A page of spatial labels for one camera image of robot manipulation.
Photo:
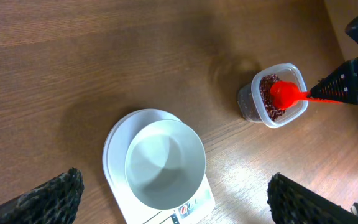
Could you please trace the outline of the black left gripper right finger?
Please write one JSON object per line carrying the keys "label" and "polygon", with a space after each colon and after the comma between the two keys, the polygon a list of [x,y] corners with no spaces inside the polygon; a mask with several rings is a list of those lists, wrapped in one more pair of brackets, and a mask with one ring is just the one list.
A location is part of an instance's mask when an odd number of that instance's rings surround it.
{"label": "black left gripper right finger", "polygon": [[358,224],[357,215],[279,172],[270,179],[267,195],[272,220],[278,224]]}

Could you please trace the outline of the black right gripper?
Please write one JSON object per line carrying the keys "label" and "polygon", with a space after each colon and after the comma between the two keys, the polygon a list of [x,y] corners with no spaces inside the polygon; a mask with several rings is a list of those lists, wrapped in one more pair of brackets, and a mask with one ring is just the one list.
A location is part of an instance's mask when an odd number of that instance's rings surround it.
{"label": "black right gripper", "polygon": [[358,58],[340,65],[310,90],[310,97],[358,105]]}

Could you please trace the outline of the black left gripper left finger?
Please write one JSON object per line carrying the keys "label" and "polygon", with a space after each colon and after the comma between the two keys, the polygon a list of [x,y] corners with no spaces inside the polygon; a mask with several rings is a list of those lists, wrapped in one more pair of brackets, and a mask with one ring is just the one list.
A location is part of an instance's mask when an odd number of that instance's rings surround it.
{"label": "black left gripper left finger", "polygon": [[72,224],[85,189],[72,167],[42,185],[0,205],[0,224]]}

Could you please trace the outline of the red plastic scoop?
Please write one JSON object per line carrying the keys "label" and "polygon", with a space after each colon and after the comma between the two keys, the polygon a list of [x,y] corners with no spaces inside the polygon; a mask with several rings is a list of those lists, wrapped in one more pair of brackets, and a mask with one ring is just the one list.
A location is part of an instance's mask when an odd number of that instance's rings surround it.
{"label": "red plastic scoop", "polygon": [[312,98],[309,92],[300,91],[292,82],[279,81],[270,89],[273,96],[273,105],[286,110],[296,105],[299,101],[314,101],[318,103],[339,103],[339,101]]}

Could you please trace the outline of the white digital kitchen scale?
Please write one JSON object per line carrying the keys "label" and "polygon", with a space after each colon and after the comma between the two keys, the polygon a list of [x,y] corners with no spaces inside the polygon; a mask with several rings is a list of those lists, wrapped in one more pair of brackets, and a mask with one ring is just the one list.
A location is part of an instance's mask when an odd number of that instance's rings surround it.
{"label": "white digital kitchen scale", "polygon": [[126,223],[198,223],[215,208],[203,143],[169,112],[143,109],[120,119],[102,163]]}

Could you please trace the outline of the white bowl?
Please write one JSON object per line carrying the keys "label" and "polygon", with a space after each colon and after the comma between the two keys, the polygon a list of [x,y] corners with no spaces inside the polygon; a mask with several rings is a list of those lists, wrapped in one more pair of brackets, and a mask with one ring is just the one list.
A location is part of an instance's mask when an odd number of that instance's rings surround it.
{"label": "white bowl", "polygon": [[169,210],[187,202],[206,172],[206,153],[197,133],[170,119],[142,128],[129,144],[124,173],[144,205]]}

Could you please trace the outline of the clear plastic container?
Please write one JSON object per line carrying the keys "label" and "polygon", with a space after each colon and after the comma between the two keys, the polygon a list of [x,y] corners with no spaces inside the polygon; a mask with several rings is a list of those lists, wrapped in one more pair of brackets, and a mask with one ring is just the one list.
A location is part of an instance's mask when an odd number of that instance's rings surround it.
{"label": "clear plastic container", "polygon": [[238,105],[247,121],[263,123],[270,128],[279,128],[306,111],[308,102],[303,100],[284,110],[274,105],[275,97],[270,89],[273,84],[280,81],[291,82],[299,90],[306,91],[301,72],[291,63],[282,63],[262,70],[237,94]]}

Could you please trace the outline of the red adzuki beans in container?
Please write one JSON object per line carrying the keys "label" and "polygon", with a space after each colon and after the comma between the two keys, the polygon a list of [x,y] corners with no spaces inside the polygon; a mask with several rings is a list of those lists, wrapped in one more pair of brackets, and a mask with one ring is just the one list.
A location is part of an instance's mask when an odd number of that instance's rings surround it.
{"label": "red adzuki beans in container", "polygon": [[267,75],[266,77],[263,77],[259,85],[259,91],[264,104],[264,108],[266,109],[267,114],[272,121],[276,121],[286,112],[286,110],[277,108],[273,105],[273,96],[270,94],[270,89],[273,84],[279,81],[280,79],[276,74],[271,74]]}

